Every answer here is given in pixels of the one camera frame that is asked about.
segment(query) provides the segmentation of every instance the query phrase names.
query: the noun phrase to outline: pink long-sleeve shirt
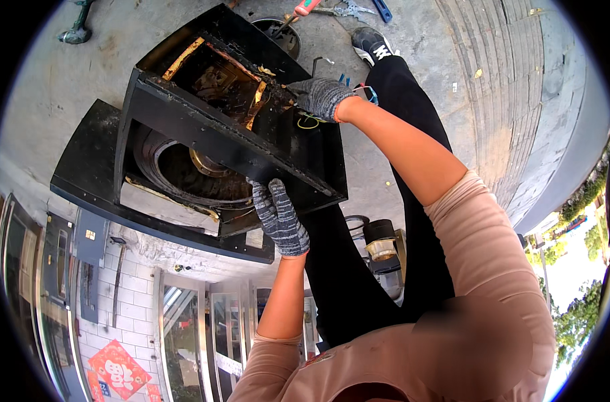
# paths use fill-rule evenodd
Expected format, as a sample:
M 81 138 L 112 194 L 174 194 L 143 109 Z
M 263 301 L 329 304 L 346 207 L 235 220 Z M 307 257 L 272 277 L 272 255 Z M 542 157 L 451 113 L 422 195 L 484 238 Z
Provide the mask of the pink long-sleeve shirt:
M 485 296 L 512 308 L 533 341 L 523 378 L 499 396 L 503 401 L 541 401 L 555 353 L 555 335 L 538 280 L 517 234 L 478 175 L 465 176 L 425 207 L 450 270 L 455 295 Z M 300 363 L 297 344 L 256 335 L 245 372 L 230 402 L 328 402 L 358 383 L 385 383 L 410 401 L 442 401 L 413 373 L 414 324 L 385 327 Z

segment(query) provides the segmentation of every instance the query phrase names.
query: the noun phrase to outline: shoe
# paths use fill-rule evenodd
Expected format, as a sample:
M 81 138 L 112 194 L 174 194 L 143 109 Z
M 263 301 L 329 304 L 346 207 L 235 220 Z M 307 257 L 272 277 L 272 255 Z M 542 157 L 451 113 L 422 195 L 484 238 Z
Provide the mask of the shoe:
M 358 28 L 352 33 L 352 46 L 358 57 L 370 68 L 383 57 L 394 54 L 387 39 L 379 31 L 368 26 Z

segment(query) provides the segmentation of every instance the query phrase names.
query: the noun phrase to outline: gray knit glove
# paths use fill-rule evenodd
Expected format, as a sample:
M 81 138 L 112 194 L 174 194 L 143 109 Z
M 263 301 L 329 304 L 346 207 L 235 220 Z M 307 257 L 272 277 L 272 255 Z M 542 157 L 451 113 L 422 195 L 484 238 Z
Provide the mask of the gray knit glove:
M 308 252 L 309 234 L 296 217 L 282 181 L 269 181 L 269 190 L 256 181 L 247 181 L 253 186 L 253 206 L 262 222 L 262 230 L 276 243 L 278 252 L 288 257 Z
M 331 78 L 312 78 L 287 85 L 298 95 L 298 106 L 327 122 L 340 123 L 334 118 L 338 104 L 345 98 L 357 96 L 349 87 Z

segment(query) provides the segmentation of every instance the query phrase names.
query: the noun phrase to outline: leg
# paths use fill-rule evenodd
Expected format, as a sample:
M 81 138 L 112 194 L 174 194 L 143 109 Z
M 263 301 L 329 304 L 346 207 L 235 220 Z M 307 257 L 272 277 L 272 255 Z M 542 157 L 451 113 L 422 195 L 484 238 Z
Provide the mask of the leg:
M 334 347 L 399 324 L 401 312 L 363 262 L 341 208 L 333 205 L 298 218 L 309 233 L 305 270 L 322 338 Z
M 405 60 L 397 56 L 377 61 L 367 76 L 378 95 L 379 106 L 422 130 L 452 152 L 448 136 L 432 102 L 418 85 Z M 416 322 L 427 310 L 455 296 L 446 258 L 423 206 L 401 176 L 392 168 L 405 206 L 408 258 L 403 312 L 407 322 Z

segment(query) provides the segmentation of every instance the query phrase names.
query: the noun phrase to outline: black cylinder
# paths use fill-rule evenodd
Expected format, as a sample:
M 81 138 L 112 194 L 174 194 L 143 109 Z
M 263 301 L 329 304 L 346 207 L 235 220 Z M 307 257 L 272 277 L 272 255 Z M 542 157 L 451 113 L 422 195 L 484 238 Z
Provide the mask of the black cylinder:
M 365 235 L 365 244 L 369 245 L 376 240 L 394 239 L 394 227 L 389 219 L 379 219 L 372 221 L 363 227 L 363 235 Z

